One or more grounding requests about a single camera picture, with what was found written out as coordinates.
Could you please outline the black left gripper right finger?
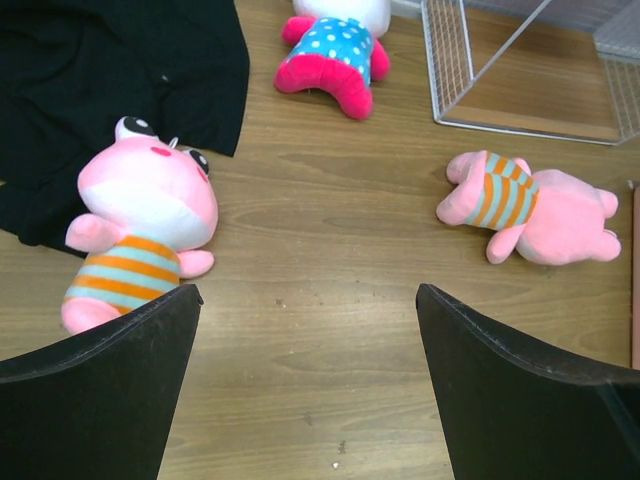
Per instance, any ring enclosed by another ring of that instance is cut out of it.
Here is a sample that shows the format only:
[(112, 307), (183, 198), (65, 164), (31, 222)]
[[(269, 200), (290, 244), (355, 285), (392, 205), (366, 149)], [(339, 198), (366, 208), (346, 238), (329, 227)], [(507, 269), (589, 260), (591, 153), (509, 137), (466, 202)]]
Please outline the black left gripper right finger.
[(638, 371), (536, 339), (431, 284), (416, 310), (455, 478), (638, 478)]

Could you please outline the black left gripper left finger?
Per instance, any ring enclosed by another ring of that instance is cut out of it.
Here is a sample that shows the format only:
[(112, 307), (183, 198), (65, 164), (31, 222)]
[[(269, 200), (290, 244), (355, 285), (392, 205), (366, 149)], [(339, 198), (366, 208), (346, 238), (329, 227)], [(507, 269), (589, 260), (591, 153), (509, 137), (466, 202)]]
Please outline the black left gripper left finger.
[(182, 285), (2, 361), (2, 478), (157, 478), (202, 304)]

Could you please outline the white plush blue dress back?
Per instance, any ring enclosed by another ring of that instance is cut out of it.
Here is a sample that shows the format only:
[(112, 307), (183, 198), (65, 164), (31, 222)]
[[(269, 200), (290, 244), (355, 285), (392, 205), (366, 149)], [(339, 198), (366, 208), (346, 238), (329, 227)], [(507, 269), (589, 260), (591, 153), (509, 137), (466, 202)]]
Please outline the white plush blue dress back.
[(282, 40), (291, 51), (274, 85), (282, 93), (318, 89), (331, 95), (350, 118), (373, 109), (371, 83), (388, 74), (391, 62), (380, 38), (391, 22), (388, 0), (298, 0)]

